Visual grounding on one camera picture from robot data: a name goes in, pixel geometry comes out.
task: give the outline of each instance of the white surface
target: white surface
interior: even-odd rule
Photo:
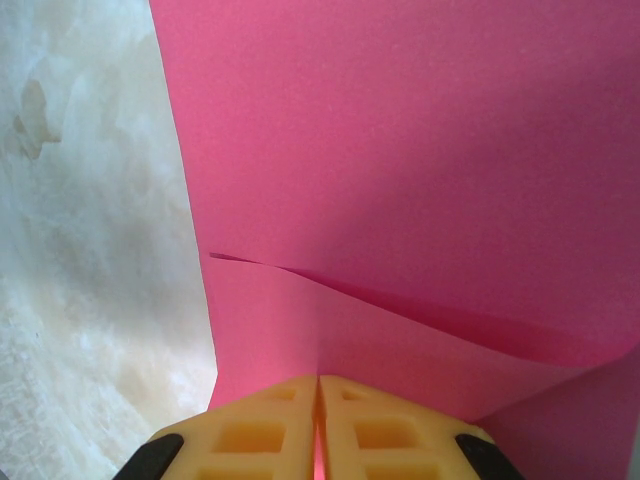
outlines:
[[[145,0],[0,2],[0,469],[106,479],[216,370]]]

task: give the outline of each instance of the pink sheet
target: pink sheet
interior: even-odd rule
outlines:
[[[635,2],[152,11],[214,404],[336,373],[504,420],[534,480],[622,478],[640,406]]]

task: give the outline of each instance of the white marble surface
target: white marble surface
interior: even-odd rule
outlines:
[[[0,470],[107,479],[216,376],[145,0],[0,2]]]

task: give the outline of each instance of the pink paper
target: pink paper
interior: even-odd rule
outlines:
[[[621,478],[640,399],[609,376],[632,370],[581,374],[640,342],[635,2],[151,3],[214,403],[339,373],[467,419],[506,412],[534,480]],[[573,409],[548,390],[570,378]],[[587,388],[623,398],[599,456]]]

